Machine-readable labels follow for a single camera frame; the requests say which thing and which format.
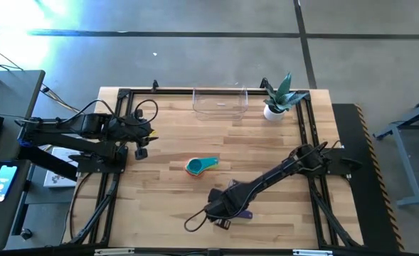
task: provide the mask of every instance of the transparent bin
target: transparent bin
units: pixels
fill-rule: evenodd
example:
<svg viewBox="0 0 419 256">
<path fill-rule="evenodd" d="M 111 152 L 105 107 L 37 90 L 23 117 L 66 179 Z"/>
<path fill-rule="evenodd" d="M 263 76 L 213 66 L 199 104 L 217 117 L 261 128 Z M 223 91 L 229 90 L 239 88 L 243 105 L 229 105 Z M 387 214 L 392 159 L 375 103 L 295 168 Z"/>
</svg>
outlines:
<svg viewBox="0 0 419 256">
<path fill-rule="evenodd" d="M 199 120 L 241 120 L 247 108 L 245 87 L 235 90 L 193 89 L 193 110 Z"/>
</svg>

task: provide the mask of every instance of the wooden table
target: wooden table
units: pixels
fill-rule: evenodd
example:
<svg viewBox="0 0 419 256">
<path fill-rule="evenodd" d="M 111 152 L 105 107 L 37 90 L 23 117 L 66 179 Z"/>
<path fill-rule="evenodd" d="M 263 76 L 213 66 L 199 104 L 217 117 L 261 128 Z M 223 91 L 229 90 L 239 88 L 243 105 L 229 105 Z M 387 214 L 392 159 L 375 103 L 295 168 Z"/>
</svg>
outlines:
<svg viewBox="0 0 419 256">
<path fill-rule="evenodd" d="M 99 98 L 114 109 L 118 90 L 102 87 Z M 310 94 L 319 140 L 332 145 L 339 135 L 329 91 L 310 90 Z M 252 220 L 233 219 L 229 230 L 208 221 L 194 233 L 184 230 L 184 221 L 206 205 L 211 188 L 225 189 L 231 179 L 251 181 L 278 165 L 301 144 L 295 109 L 286 113 L 281 122 L 269 122 L 262 113 L 265 96 L 249 95 L 248 111 L 242 120 L 201 121 L 195 118 L 191 95 L 135 95 L 134 104 L 145 99 L 154 99 L 159 105 L 159 114 L 152 122 L 159 139 L 147 147 L 149 157 L 141 161 L 134 159 L 135 145 L 128 145 L 130 157 L 117 193 L 110 247 L 318 247 L 308 183 L 300 175 L 288 177 L 258 194 L 249 206 L 254 214 Z M 302 107 L 310 131 L 305 105 Z M 146 118 L 154 111 L 146 104 L 142 109 Z M 95 111 L 107 112 L 101 104 Z M 205 156 L 219 157 L 219 167 L 200 178 L 183 170 L 190 158 Z M 78 194 L 73 214 L 75 232 L 94 211 L 99 182 L 100 175 L 92 175 Z M 337 176 L 328 176 L 327 182 L 335 216 L 362 244 L 348 182 Z M 326 219 L 321 211 L 320 214 L 329 241 Z M 189 227 L 196 227 L 202 219 L 203 214 Z"/>
</svg>

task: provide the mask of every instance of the gray floor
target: gray floor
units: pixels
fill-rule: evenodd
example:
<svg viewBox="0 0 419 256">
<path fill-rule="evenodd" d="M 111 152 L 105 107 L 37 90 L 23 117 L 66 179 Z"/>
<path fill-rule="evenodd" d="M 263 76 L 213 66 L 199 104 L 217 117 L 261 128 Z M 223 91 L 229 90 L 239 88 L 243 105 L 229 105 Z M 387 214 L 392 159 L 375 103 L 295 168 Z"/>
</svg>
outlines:
<svg viewBox="0 0 419 256">
<path fill-rule="evenodd" d="M 419 0 L 301 0 L 308 33 L 419 34 Z M 44 69 L 46 84 L 75 107 L 100 86 L 257 87 L 289 70 L 294 88 L 309 88 L 298 38 L 148 38 L 25 36 L 18 28 L 89 31 L 298 32 L 292 0 L 22 1 L 0 5 L 0 51 L 25 69 Z M 419 102 L 419 40 L 309 39 L 318 88 L 335 103 L 358 103 L 371 132 Z M 0 63 L 8 64 L 0 57 Z M 40 96 L 34 114 L 71 112 Z M 392 201 L 411 195 L 391 138 L 375 142 Z M 39 177 L 34 186 L 40 186 Z M 36 189 L 35 198 L 40 198 Z M 57 192 L 62 201 L 71 193 Z M 59 243 L 68 203 L 32 207 L 25 226 L 36 236 L 7 248 Z M 419 252 L 419 206 L 395 209 L 405 248 Z M 53 235 L 45 230 L 54 230 Z"/>
</svg>

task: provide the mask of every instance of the yellow and black tape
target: yellow and black tape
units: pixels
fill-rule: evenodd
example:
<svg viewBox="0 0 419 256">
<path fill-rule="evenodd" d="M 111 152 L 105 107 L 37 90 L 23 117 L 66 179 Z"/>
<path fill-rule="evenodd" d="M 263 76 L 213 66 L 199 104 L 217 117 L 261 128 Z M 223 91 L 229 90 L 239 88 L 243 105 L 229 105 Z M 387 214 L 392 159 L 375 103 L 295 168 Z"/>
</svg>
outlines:
<svg viewBox="0 0 419 256">
<path fill-rule="evenodd" d="M 388 214 L 389 214 L 389 219 L 391 221 L 391 226 L 393 227 L 393 231 L 396 234 L 396 240 L 397 240 L 397 243 L 398 243 L 398 246 L 399 246 L 399 250 L 401 252 L 403 252 L 403 251 L 405 251 L 405 248 L 404 248 L 403 243 L 402 243 L 402 237 L 399 233 L 399 227 L 397 225 L 396 216 L 394 215 L 393 208 L 391 207 L 391 200 L 389 200 L 388 192 L 386 192 L 386 186 L 385 186 L 385 183 L 383 181 L 383 175 L 381 175 L 380 165 L 378 164 L 377 156 L 376 156 L 375 151 L 373 149 L 373 144 L 372 144 L 372 141 L 371 141 L 371 135 L 368 132 L 367 124 L 366 124 L 366 121 L 364 120 L 364 115 L 363 115 L 362 109 L 358 105 L 356 105 L 356 108 L 358 109 L 359 119 L 361 120 L 361 125 L 362 125 L 363 130 L 364 130 L 364 135 L 366 136 L 368 149 L 371 152 L 373 167 L 375 168 L 375 172 L 377 174 L 377 179 L 378 179 L 378 182 L 380 183 L 381 193 L 382 193 L 383 199 L 385 201 L 386 210 L 388 211 Z"/>
</svg>

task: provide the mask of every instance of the smartphone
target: smartphone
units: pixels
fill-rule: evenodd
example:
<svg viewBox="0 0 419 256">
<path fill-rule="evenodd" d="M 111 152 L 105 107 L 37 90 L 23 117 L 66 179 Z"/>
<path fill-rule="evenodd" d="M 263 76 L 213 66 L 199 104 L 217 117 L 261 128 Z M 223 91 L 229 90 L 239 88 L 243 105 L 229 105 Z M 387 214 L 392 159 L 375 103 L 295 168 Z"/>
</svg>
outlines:
<svg viewBox="0 0 419 256">
<path fill-rule="evenodd" d="M 15 177 L 16 169 L 16 166 L 2 166 L 0 169 L 0 202 L 5 199 L 9 192 L 11 182 Z"/>
</svg>

